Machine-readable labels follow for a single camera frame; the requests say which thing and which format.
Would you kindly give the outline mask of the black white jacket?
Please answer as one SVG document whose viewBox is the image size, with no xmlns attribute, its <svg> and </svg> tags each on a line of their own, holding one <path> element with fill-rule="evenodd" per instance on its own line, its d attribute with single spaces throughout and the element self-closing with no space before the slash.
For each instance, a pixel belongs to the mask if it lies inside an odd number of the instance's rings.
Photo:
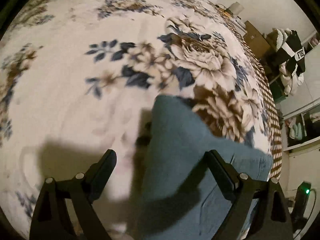
<svg viewBox="0 0 320 240">
<path fill-rule="evenodd" d="M 285 69 L 294 76 L 305 72 L 305 51 L 295 30 L 276 52 L 273 65 L 280 66 L 285 63 Z"/>
</svg>

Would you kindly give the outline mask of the floral bed blanket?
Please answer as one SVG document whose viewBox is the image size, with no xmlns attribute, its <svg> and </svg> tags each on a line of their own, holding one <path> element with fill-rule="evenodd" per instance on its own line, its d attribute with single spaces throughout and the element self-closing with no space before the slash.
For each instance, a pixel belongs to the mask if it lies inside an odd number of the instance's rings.
<svg viewBox="0 0 320 240">
<path fill-rule="evenodd" d="M 28 238 L 44 178 L 71 178 L 109 148 L 94 204 L 128 236 L 158 95 L 191 100 L 213 135 L 271 155 L 252 65 L 205 0 L 30 0 L 1 40 L 1 208 Z"/>
</svg>

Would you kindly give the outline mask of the white wardrobe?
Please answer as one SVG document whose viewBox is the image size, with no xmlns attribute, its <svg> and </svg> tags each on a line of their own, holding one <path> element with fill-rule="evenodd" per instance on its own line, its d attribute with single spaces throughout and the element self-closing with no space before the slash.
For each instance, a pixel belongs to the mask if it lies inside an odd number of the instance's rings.
<svg viewBox="0 0 320 240">
<path fill-rule="evenodd" d="M 294 96 L 280 103 L 285 118 L 319 106 L 319 45 L 305 56 L 304 83 Z M 319 139 L 311 139 L 292 150 L 284 150 L 280 184 L 288 197 L 296 194 L 297 187 L 308 181 L 319 189 Z"/>
</svg>

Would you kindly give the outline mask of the brown cardboard box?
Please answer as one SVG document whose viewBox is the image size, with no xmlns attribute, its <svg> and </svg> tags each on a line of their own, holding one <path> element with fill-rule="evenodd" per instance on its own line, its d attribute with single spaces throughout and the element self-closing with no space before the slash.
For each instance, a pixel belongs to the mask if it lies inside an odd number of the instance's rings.
<svg viewBox="0 0 320 240">
<path fill-rule="evenodd" d="M 247 33 L 244 35 L 244 41 L 257 59 L 264 59 L 273 52 L 272 47 L 252 23 L 246 21 L 245 26 Z"/>
</svg>

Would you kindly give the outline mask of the checkered brown bed sheet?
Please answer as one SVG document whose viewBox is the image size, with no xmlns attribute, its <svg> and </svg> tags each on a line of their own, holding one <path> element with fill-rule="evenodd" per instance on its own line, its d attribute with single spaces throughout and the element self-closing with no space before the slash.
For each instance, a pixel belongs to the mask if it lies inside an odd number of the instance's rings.
<svg viewBox="0 0 320 240">
<path fill-rule="evenodd" d="M 279 119 L 277 115 L 277 109 L 272 97 L 272 93 L 265 75 L 265 71 L 258 61 L 258 59 L 253 54 L 252 50 L 249 48 L 244 38 L 236 31 L 232 26 L 231 17 L 227 15 L 223 10 L 214 5 L 214 9 L 219 13 L 219 15 L 224 19 L 228 28 L 234 34 L 241 44 L 244 54 L 252 65 L 258 86 L 263 96 L 264 106 L 268 114 L 268 127 L 270 129 L 269 137 L 271 139 L 271 154 L 273 157 L 273 166 L 270 172 L 271 178 L 280 179 L 281 169 L 283 165 L 283 147 L 281 142 L 281 130 L 279 125 Z"/>
</svg>

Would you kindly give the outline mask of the blue denim jeans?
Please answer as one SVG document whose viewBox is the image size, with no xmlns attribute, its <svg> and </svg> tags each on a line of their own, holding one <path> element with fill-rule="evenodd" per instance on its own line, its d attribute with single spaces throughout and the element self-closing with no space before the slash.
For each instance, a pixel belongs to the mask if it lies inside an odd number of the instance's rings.
<svg viewBox="0 0 320 240">
<path fill-rule="evenodd" d="M 134 218 L 134 239 L 211 239 L 226 217 L 226 200 L 203 156 L 216 150 L 238 172 L 266 180 L 271 155 L 213 136 L 180 98 L 160 95 L 152 109 L 151 142 Z"/>
</svg>

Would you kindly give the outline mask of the beige table lamp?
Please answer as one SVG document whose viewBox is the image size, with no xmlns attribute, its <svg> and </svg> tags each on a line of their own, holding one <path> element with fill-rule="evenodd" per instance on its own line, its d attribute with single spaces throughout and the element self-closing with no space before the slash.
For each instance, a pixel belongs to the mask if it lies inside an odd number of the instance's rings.
<svg viewBox="0 0 320 240">
<path fill-rule="evenodd" d="M 239 2 L 235 2 L 228 9 L 233 15 L 239 15 L 244 10 L 244 7 Z"/>
</svg>

